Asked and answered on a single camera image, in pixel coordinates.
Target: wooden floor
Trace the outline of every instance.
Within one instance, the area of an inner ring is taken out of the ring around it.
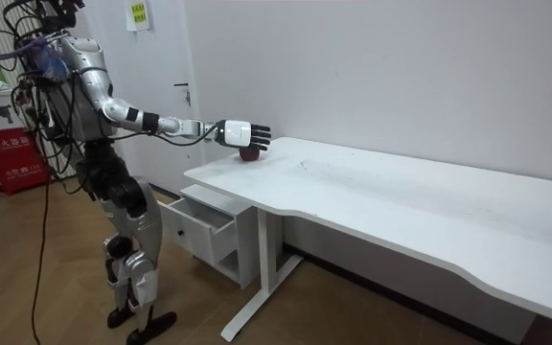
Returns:
[[[30,313],[44,188],[0,195],[0,345],[33,344]],[[113,309],[103,239],[112,227],[84,194],[51,188],[37,331],[42,344],[125,344],[135,329],[105,326]],[[246,290],[166,241],[156,314],[178,321],[150,344],[225,344],[222,327],[259,289]],[[472,345],[478,342],[374,292],[304,263],[242,330],[234,344]]]

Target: robot leg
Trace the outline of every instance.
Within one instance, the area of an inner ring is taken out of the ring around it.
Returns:
[[[157,262],[163,238],[161,212],[150,184],[142,178],[130,177],[119,187],[111,188],[110,197],[118,208],[125,210],[125,229],[131,230],[132,238],[139,244],[139,249],[134,251],[133,241],[120,237],[115,243],[119,245],[108,245],[108,253],[117,260],[125,258],[125,275],[129,279],[127,302],[137,321],[137,329],[128,336],[126,343],[143,345],[176,321],[174,312],[152,317],[158,287]]]
[[[133,316],[133,311],[127,303],[131,291],[128,284],[129,277],[125,271],[127,252],[133,250],[133,235],[126,221],[127,214],[125,210],[116,207],[110,200],[102,201],[102,207],[117,230],[115,234],[103,242],[107,282],[110,288],[114,290],[116,304],[116,308],[107,316],[107,327],[114,329]]]
[[[126,345],[143,345],[162,334],[176,321],[175,312],[167,312],[152,317],[153,304],[157,298],[158,270],[141,250],[133,253],[126,261],[125,268],[131,278],[133,289],[129,306],[136,315],[138,328],[126,339]]]

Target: white table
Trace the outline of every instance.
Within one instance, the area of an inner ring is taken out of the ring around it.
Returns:
[[[228,341],[301,260],[276,272],[279,216],[440,266],[552,318],[552,181],[293,138],[258,161],[235,154],[185,174],[260,210],[262,290],[225,327]]]

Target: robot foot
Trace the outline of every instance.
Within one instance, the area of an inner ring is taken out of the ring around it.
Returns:
[[[110,330],[115,329],[125,323],[131,316],[133,316],[133,311],[126,306],[123,310],[115,309],[110,312],[107,316],[107,328]]]
[[[153,318],[143,332],[131,332],[126,338],[126,345],[144,345],[156,338],[176,322],[176,313],[171,311]]]

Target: white drawer cabinet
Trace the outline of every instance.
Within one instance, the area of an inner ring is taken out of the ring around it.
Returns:
[[[216,265],[236,250],[233,217],[189,198],[164,207],[167,219],[178,218],[173,222],[175,240],[204,262]]]
[[[257,210],[197,185],[180,193],[159,202],[164,237],[245,288],[259,276]]]

